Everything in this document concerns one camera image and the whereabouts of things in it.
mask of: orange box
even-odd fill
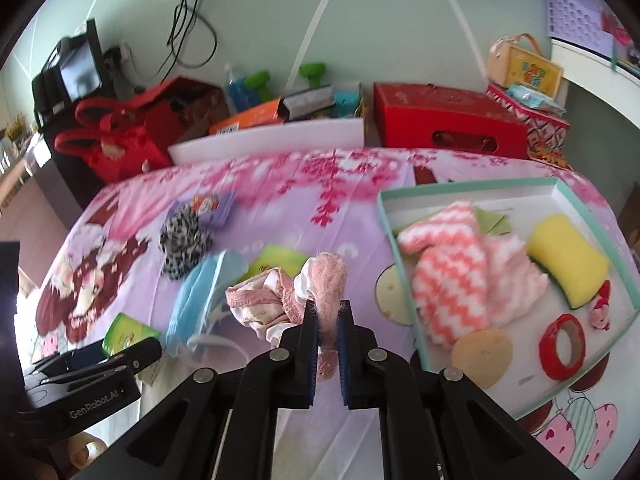
[[[212,124],[209,128],[209,135],[223,135],[253,128],[254,126],[266,126],[267,124],[282,124],[284,117],[279,113],[281,99],[268,101],[254,108],[249,108],[241,114],[234,115]]]

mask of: pink tablecloth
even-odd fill
[[[176,200],[232,190],[238,198],[228,223],[216,234],[214,250],[235,249],[248,262],[269,243],[306,254],[340,254],[349,267],[346,297],[356,322],[374,330],[381,346],[408,358],[413,351],[410,329],[387,319],[374,296],[378,277],[393,263],[378,224],[376,196],[389,187],[413,186],[416,176],[420,182],[425,174],[438,182],[558,176],[634,268],[611,209],[575,173],[531,161],[441,150],[252,156],[170,168],[106,187],[72,229],[49,271],[36,316],[40,346],[57,343],[64,351],[98,340],[119,312],[166,329],[181,284],[161,276],[158,233],[167,211]],[[634,276],[640,285],[635,271]],[[607,435],[596,430],[597,457],[574,457],[571,466],[581,478],[612,478],[640,437],[632,396],[635,377],[640,376],[638,332],[636,323],[611,352],[608,364],[600,367],[602,373],[559,396],[548,413],[539,413],[539,420],[530,423],[529,429],[543,440],[549,424],[557,425],[558,416],[565,416],[571,405],[587,403],[594,416],[584,424],[593,419],[594,424],[612,425]],[[252,356],[268,349],[231,318],[224,319],[216,333]],[[219,371],[243,365],[229,348],[220,348],[211,359],[207,364]],[[339,398],[337,381],[327,381],[318,385],[312,410],[282,414],[274,478],[382,478],[377,414],[347,412]],[[584,424],[577,424],[574,433],[587,431]]]

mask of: blue face mask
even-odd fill
[[[223,251],[202,260],[180,288],[174,312],[164,336],[164,350],[177,357],[180,346],[192,351],[198,344],[230,346],[246,355],[238,345],[209,332],[225,315],[225,291],[247,272],[247,264],[235,251]]]

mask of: red tape roll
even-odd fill
[[[571,361],[565,365],[558,356],[556,342],[558,333],[564,330],[571,341]],[[550,324],[539,344],[542,369],[555,381],[564,381],[573,377],[584,364],[587,345],[584,341],[584,330],[580,322],[572,314],[562,314]]]

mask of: white shelf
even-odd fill
[[[564,68],[564,78],[615,108],[640,128],[640,79],[608,59],[577,46],[551,40],[551,61]]]

